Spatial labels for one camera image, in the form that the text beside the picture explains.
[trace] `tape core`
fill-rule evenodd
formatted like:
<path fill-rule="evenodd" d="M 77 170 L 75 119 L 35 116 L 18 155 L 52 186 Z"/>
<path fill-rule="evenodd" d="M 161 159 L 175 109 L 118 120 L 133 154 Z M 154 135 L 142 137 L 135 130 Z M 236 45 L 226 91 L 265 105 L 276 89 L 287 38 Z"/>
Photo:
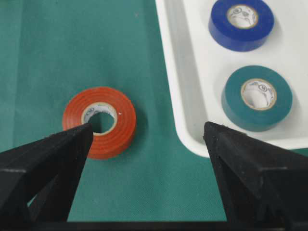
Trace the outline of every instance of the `tape core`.
<path fill-rule="evenodd" d="M 266 80 L 253 78 L 241 88 L 241 97 L 247 106 L 257 111 L 269 110 L 277 101 L 276 89 Z"/>
<path fill-rule="evenodd" d="M 229 23 L 236 28 L 250 29 L 258 24 L 259 15 L 253 7 L 245 4 L 238 4 L 228 9 L 227 19 Z"/>
<path fill-rule="evenodd" d="M 88 107 L 86 107 L 86 109 L 82 112 L 81 115 L 81 124 L 88 123 L 88 121 L 92 116 L 100 112 L 108 113 L 109 115 L 111 115 L 114 118 L 114 123 L 111 126 L 111 128 L 105 132 L 102 133 L 94 132 L 93 133 L 94 136 L 102 136 L 108 134 L 116 127 L 117 124 L 117 113 L 115 108 L 112 105 L 105 102 L 92 103 Z"/>

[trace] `teal electrical tape roll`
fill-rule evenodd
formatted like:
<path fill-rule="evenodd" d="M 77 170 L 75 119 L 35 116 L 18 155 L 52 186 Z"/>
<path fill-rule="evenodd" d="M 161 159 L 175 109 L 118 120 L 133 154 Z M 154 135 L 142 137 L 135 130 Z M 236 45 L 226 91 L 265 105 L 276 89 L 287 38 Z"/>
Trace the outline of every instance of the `teal electrical tape roll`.
<path fill-rule="evenodd" d="M 265 131 L 282 121 L 292 107 L 292 92 L 275 71 L 263 66 L 245 66 L 228 79 L 222 107 L 237 126 Z"/>

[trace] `black plastic part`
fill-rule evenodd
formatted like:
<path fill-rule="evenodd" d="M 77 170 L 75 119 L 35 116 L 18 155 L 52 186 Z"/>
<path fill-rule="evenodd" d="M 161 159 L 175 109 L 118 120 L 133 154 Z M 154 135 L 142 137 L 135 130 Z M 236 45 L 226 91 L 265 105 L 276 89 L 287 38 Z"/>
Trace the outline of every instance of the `black plastic part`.
<path fill-rule="evenodd" d="M 92 139 L 85 124 L 0 153 L 0 229 L 66 221 Z"/>
<path fill-rule="evenodd" d="M 308 230 L 308 158 L 212 122 L 204 140 L 230 224 Z"/>

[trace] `white tray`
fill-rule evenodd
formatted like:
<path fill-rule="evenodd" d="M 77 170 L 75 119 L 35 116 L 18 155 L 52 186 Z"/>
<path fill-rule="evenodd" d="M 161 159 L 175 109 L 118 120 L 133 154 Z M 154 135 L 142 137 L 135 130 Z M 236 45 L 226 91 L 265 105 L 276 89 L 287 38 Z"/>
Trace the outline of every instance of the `white tray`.
<path fill-rule="evenodd" d="M 156 0 L 177 134 L 197 155 L 208 157 L 204 123 L 212 121 L 286 149 L 308 147 L 308 1 L 265 0 L 275 15 L 266 43 L 254 51 L 234 52 L 218 45 L 208 31 L 215 0 Z M 265 132 L 233 124 L 221 107 L 228 77 L 246 65 L 281 74 L 293 92 L 285 120 Z"/>

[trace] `electrical tape roll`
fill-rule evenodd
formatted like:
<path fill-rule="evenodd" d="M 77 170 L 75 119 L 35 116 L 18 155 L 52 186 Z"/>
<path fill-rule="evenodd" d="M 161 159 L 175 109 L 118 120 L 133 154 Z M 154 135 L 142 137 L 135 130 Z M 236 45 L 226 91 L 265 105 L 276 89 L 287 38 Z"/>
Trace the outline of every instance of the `electrical tape roll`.
<path fill-rule="evenodd" d="M 293 97 L 287 82 L 275 71 L 246 66 L 229 77 L 221 101 L 234 124 L 250 131 L 265 131 L 288 115 Z"/>
<path fill-rule="evenodd" d="M 123 93 L 109 87 L 97 87 L 81 92 L 67 105 L 62 126 L 67 130 L 87 123 L 99 112 L 109 113 L 114 118 L 114 124 L 104 133 L 93 133 L 88 157 L 107 159 L 128 148 L 135 133 L 135 109 Z"/>
<path fill-rule="evenodd" d="M 251 51 L 264 44 L 273 26 L 274 15 L 262 0 L 218 0 L 208 27 L 221 46 Z"/>

